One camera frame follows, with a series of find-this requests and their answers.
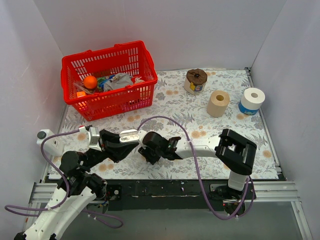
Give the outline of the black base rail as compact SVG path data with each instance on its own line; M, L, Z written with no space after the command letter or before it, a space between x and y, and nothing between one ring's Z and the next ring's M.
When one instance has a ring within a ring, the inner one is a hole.
M227 180L202 180L205 195L215 211L224 202L238 202L243 192L227 187ZM198 180L111 180L104 198L94 200L90 210L183 210L208 209Z

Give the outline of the white oval earbud charging case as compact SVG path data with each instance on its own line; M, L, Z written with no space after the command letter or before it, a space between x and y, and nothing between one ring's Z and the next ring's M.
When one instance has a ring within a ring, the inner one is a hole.
M139 131L136 129L123 130L119 133L119 141L121 143L138 142L139 140Z

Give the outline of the orange fruit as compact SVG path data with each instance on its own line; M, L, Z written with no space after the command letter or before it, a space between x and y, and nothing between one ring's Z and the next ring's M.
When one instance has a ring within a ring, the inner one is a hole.
M95 76L89 75L84 78L83 85L85 88L92 90L97 87L98 80Z

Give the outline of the small orange box in basket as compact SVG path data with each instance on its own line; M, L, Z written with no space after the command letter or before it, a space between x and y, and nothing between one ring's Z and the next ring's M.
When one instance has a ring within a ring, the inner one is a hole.
M77 98L82 98L82 97L85 97L87 94L84 92L84 91L78 91L76 93L76 97Z

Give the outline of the brown topped paper roll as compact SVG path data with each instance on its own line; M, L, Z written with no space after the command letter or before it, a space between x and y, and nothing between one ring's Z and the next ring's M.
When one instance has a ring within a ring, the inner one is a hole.
M202 69L190 69L187 71L184 81L184 89L192 94L199 95L203 92L208 80L208 75Z

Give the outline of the grey crumpled snack bag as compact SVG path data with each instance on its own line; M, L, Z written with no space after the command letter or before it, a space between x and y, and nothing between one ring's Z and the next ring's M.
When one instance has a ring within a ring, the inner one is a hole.
M132 86L133 84L132 76L127 73L117 73L105 77L102 89L104 92L108 92Z

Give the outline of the red plastic shopping basket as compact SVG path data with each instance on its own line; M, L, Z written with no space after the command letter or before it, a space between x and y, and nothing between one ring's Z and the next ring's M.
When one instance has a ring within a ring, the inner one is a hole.
M158 77L143 41L62 58L63 98L87 121L152 105Z

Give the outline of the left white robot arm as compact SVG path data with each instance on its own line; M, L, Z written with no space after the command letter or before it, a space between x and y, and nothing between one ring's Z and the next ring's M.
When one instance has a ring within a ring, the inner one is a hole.
M89 136L86 152L67 151L61 157L62 173L56 189L45 208L40 208L35 222L16 240L59 240L73 220L93 200L107 197L107 181L91 168L109 158L114 162L125 159L140 144L139 131L124 130L120 134L96 127L80 127Z

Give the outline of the white box with grey knob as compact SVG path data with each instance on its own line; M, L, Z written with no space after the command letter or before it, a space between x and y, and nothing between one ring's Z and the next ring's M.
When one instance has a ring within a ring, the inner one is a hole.
M50 129L41 129L37 133L36 144L41 146L42 142L54 133ZM44 143L43 149L46 153L53 157L61 157L63 155L64 143L59 137L53 137Z

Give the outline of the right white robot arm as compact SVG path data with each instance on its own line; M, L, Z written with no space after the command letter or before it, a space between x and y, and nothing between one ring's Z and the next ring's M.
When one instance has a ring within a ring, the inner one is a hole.
M247 177L253 172L257 145L231 129L218 136L189 141L181 137L166 139L154 131L138 131L138 152L154 165L160 158L170 161L196 157L220 159L229 169L227 195L237 199L245 192Z

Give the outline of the beige toilet paper roll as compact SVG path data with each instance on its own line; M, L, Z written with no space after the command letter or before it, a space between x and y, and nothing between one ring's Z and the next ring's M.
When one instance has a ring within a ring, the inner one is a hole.
M209 98L207 113L214 118L222 117L230 102L230 96L222 90L215 90Z

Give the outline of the white toilet roll blue wrap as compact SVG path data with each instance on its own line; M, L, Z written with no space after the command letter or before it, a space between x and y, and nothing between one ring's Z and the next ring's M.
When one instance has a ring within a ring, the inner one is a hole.
M259 111L265 99L266 97L262 90L249 87L243 92L238 108L241 113L253 116Z

